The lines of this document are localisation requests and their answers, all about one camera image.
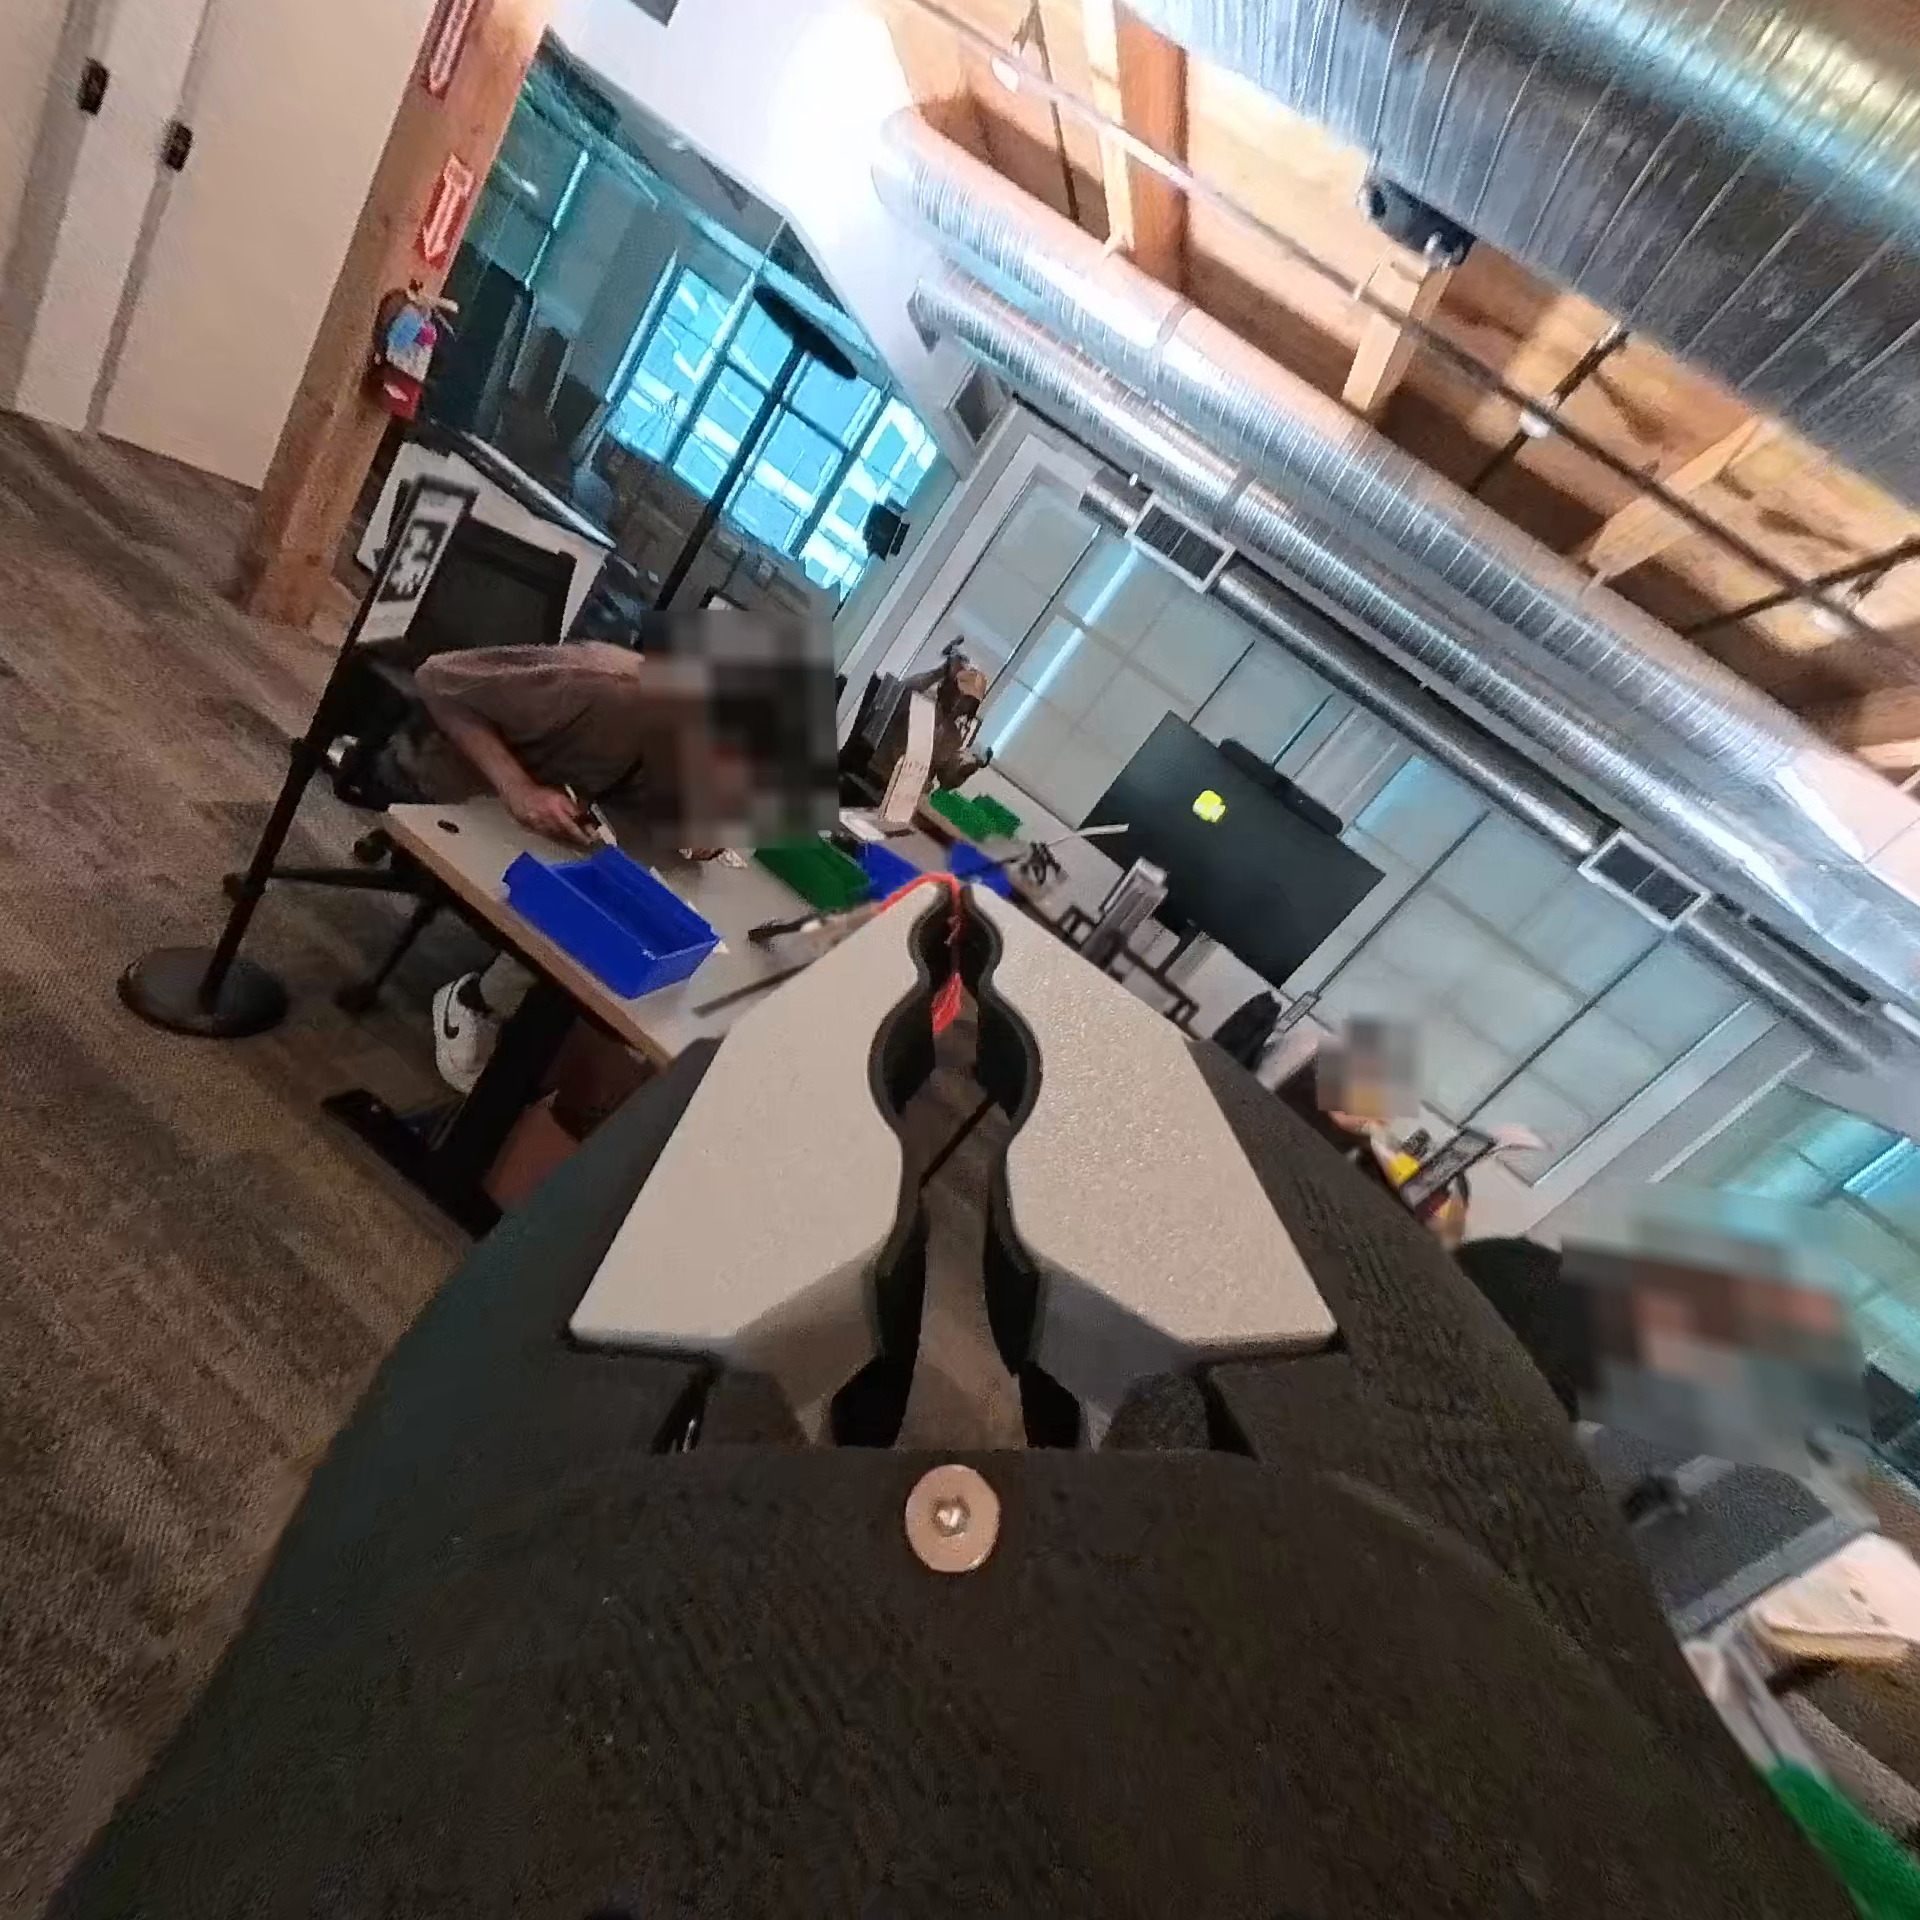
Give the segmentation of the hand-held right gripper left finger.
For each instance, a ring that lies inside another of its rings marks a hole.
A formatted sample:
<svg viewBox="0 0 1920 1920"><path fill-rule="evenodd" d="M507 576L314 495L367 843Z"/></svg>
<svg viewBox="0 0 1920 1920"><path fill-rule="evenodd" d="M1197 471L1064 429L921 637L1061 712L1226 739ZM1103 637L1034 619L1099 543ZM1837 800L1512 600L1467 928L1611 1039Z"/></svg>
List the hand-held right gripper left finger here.
<svg viewBox="0 0 1920 1920"><path fill-rule="evenodd" d="M793 1411L901 1411L928 1224L901 1112L954 980L951 879L919 879L732 1022L570 1316L591 1351L772 1379Z"/></svg>

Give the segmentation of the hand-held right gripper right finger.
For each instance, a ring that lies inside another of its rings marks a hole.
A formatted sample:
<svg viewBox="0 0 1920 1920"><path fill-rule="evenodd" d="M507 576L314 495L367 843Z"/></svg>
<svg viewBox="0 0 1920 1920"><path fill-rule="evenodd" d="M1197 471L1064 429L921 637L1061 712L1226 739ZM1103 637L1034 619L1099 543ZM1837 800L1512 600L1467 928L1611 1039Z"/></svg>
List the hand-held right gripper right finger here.
<svg viewBox="0 0 1920 1920"><path fill-rule="evenodd" d="M1205 1046L971 884L965 980L981 1079L1011 1124L983 1255L1008 1368L1120 1399L1147 1375L1331 1351L1333 1308Z"/></svg>

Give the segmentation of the cardboard box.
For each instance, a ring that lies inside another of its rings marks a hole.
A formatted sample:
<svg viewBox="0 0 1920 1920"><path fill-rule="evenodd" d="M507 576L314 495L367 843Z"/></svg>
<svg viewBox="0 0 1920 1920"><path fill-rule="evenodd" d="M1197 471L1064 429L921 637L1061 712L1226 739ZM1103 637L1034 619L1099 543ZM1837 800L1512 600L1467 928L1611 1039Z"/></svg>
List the cardboard box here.
<svg viewBox="0 0 1920 1920"><path fill-rule="evenodd" d="M540 1094L516 1116L487 1165L482 1196L501 1213L516 1212L583 1143L585 1133L576 1124L576 1112L560 1102L560 1094Z"/></svg>

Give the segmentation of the grey desktop device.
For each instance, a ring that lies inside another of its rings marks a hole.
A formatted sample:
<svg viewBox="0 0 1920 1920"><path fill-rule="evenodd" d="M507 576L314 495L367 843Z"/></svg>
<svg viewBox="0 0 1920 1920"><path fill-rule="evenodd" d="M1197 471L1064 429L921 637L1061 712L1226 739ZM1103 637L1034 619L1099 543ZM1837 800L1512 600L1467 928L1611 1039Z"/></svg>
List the grey desktop device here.
<svg viewBox="0 0 1920 1920"><path fill-rule="evenodd" d="M1138 858L1103 901L1095 924L1084 940L1085 959L1097 970L1106 970L1116 957L1124 955L1141 926L1159 915L1165 893L1168 876L1164 867Z"/></svg>

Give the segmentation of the large blue parts bin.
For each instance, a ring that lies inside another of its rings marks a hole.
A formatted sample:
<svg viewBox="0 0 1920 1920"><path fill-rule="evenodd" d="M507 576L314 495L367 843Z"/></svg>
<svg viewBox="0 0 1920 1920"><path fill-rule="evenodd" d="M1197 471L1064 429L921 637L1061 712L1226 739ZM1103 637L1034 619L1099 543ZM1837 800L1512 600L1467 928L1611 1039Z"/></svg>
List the large blue parts bin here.
<svg viewBox="0 0 1920 1920"><path fill-rule="evenodd" d="M578 859L521 852L503 874L503 899L623 999L682 984L723 943L698 910L616 847Z"/></svg>

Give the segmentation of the grey work table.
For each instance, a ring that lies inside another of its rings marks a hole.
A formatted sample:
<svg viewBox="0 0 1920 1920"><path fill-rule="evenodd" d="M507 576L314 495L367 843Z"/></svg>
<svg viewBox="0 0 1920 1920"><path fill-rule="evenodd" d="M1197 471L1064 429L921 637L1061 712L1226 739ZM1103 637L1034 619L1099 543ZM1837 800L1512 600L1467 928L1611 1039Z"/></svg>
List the grey work table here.
<svg viewBox="0 0 1920 1920"><path fill-rule="evenodd" d="M713 1039L775 1077L850 1088L880 1062L887 1036L909 1046L933 1039L928 1000L944 983L937 967L951 955L955 906L988 933L1015 926L1008 950L1065 979L1043 999L1073 1037L1119 1046L1153 1015L1049 940L1019 901L971 883L954 893L946 870L912 870L906 901L778 983L796 959L755 946L751 933L792 919L803 901L757 862L658 878L610 847L565 854L537 843L495 800L395 806L388 835L501 946L658 1066Z"/></svg>

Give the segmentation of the black stool chair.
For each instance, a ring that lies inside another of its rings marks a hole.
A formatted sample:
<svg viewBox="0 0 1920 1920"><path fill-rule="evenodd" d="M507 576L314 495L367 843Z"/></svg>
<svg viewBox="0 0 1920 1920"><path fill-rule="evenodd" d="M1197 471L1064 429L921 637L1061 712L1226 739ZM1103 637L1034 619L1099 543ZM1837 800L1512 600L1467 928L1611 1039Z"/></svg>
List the black stool chair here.
<svg viewBox="0 0 1920 1920"><path fill-rule="evenodd" d="M268 823L247 863L225 878L228 906L219 936L208 946L155 946L122 973L119 996L144 1024L197 1039L249 1039L287 1019L288 990L275 971L244 957L252 920L275 884L410 895L416 926L433 919L423 886L395 868L363 859L317 868L288 862L283 851L315 782L352 808L381 812L372 797L375 768L388 741L421 712L416 683L425 660L496 642L563 640L578 560L495 528L473 507L404 640L351 640L363 591L315 711L296 735Z"/></svg>

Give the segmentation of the black white marker sign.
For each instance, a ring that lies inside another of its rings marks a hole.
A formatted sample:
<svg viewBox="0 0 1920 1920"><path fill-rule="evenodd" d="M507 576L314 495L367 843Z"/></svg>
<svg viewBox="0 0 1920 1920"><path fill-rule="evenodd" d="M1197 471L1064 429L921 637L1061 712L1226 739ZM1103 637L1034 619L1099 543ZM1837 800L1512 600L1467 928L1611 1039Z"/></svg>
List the black white marker sign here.
<svg viewBox="0 0 1920 1920"><path fill-rule="evenodd" d="M400 487L388 542L379 550L372 584L352 622L355 644L407 637L473 502L473 487L441 474L419 474Z"/></svg>

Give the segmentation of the red fire extinguisher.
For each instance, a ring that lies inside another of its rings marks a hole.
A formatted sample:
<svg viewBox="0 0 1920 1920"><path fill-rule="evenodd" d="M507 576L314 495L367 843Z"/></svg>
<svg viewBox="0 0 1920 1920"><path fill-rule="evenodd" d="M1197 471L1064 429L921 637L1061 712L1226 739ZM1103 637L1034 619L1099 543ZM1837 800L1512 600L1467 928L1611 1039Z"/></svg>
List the red fire extinguisher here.
<svg viewBox="0 0 1920 1920"><path fill-rule="evenodd" d="M441 347L441 333L449 318L458 314L456 302L428 293L421 278L411 278L379 300L367 390L388 419L404 426L416 420Z"/></svg>

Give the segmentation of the white door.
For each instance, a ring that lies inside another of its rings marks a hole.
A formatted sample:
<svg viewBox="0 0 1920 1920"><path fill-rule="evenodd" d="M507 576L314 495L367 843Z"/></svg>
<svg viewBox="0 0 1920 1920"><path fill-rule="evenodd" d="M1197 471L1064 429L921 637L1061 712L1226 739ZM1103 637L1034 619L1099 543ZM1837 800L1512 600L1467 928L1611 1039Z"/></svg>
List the white door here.
<svg viewBox="0 0 1920 1920"><path fill-rule="evenodd" d="M185 126L205 3L64 5L5 253L5 408L88 429Z"/></svg>
<svg viewBox="0 0 1920 1920"><path fill-rule="evenodd" d="M119 333L100 429L259 488L425 35L428 3L216 3L183 172Z"/></svg>

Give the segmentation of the black wall screen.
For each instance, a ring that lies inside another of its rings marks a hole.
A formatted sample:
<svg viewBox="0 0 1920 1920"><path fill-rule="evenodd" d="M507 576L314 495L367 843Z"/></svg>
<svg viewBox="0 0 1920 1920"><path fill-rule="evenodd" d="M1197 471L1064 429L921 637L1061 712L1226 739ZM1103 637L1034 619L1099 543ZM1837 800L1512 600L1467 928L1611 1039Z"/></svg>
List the black wall screen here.
<svg viewBox="0 0 1920 1920"><path fill-rule="evenodd" d="M1273 987L1384 878L1338 827L1308 819L1176 712L1123 763L1082 832L1119 867L1144 859L1164 874L1161 924L1212 940Z"/></svg>

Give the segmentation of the silver spiral air duct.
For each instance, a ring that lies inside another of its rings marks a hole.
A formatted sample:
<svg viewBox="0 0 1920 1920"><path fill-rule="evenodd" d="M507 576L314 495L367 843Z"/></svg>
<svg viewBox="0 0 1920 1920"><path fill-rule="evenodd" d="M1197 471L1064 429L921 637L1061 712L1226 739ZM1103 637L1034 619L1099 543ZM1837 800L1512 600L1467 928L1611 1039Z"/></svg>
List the silver spiral air duct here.
<svg viewBox="0 0 1920 1920"><path fill-rule="evenodd" d="M921 330L1621 806L1916 1034L1916 800L909 109Z"/></svg>

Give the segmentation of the wooden post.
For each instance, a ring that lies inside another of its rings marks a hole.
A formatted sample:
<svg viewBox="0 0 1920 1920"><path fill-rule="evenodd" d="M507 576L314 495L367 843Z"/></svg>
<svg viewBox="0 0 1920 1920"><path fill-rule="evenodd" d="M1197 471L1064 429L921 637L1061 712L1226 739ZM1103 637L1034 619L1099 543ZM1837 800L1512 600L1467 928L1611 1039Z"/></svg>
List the wooden post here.
<svg viewBox="0 0 1920 1920"><path fill-rule="evenodd" d="M282 426L236 576L255 618L303 629L394 419L377 333L444 288L553 3L435 5Z"/></svg>

